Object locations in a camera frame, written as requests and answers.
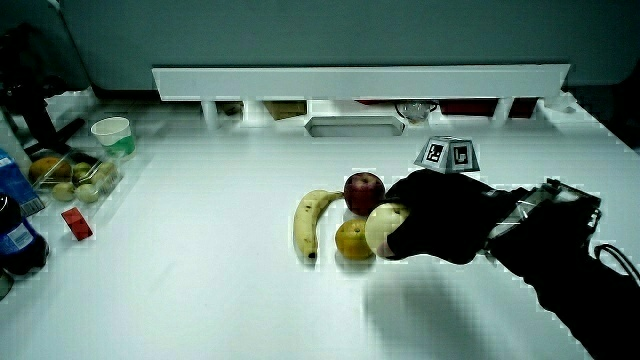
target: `fruit container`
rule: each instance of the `fruit container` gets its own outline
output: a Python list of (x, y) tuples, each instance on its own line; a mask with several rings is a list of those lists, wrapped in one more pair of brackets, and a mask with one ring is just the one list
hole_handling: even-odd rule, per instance
[(46, 206), (87, 210), (97, 210), (122, 177), (118, 158), (93, 149), (74, 149), (64, 156), (39, 153), (29, 168), (29, 180)]

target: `white cup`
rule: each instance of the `white cup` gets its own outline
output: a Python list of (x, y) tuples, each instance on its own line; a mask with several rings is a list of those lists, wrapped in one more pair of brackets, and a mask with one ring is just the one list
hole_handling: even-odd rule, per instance
[(110, 157), (128, 160), (134, 156), (136, 146), (128, 119), (111, 117), (100, 120), (93, 124), (91, 133)]

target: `plastic bottle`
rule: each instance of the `plastic bottle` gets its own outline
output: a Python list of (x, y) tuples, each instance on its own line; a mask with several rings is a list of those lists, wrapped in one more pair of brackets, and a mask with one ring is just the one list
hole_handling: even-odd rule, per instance
[(47, 263), (49, 244), (20, 212), (10, 196), (0, 193), (0, 264), (11, 274), (25, 275)]

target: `white tabletop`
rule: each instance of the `white tabletop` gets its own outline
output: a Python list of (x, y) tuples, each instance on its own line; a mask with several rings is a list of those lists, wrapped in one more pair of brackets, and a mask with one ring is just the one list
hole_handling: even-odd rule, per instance
[(95, 234), (74, 240), (62, 205), (31, 218), (52, 253), (0, 301), (0, 358), (583, 359), (533, 289), (484, 258), (345, 263), (333, 240), (342, 200), (320, 219), (315, 266), (292, 239), (306, 192), (361, 170), (388, 189), (429, 136), (453, 135), (472, 137), (481, 170), (469, 176), (487, 184), (557, 177), (600, 196), (593, 242), (638, 259), (640, 158), (576, 109), (388, 138), (313, 138), (298, 120), (209, 133), (197, 113), (131, 113), (137, 154), (88, 217)]

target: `banana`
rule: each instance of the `banana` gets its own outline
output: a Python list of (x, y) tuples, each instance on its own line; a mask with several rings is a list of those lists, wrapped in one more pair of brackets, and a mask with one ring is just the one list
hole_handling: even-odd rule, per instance
[(318, 218), (329, 204), (342, 199), (341, 191), (313, 190), (302, 197), (293, 217), (293, 237), (298, 249), (306, 258), (314, 259), (318, 252), (316, 225)]

